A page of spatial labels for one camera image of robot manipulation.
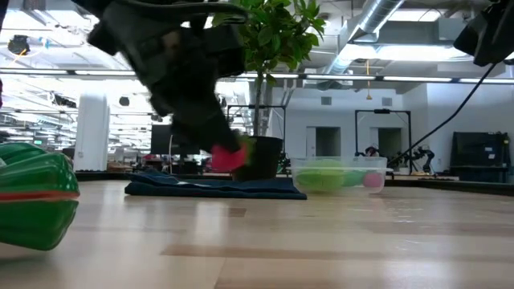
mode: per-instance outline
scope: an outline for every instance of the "plant pot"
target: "plant pot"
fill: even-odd
[[[249,165],[232,172],[234,181],[266,180],[276,177],[279,166],[282,140],[269,136],[251,136],[255,140]]]

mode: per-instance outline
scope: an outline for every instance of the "pipe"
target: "pipe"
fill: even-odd
[[[325,69],[325,74],[343,74],[353,59],[346,59],[344,51],[349,40],[377,33],[405,0],[368,0],[362,13],[347,21],[341,29],[338,56]],[[318,83],[319,90],[327,90],[340,84],[333,81]]]

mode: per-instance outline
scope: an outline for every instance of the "plastic bin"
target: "plastic bin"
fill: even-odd
[[[384,157],[291,159],[293,183],[302,193],[379,193],[388,170]]]

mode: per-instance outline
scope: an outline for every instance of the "computer monitor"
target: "computer monitor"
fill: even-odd
[[[181,137],[171,137],[170,124],[152,125],[152,140],[150,144],[151,154],[172,154],[172,155],[188,155],[199,154],[200,148],[197,145],[185,142]]]

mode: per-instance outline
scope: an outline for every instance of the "blue towel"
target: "blue towel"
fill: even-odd
[[[125,193],[155,197],[233,197],[307,200],[289,178],[263,181],[182,180],[164,173],[133,174]]]

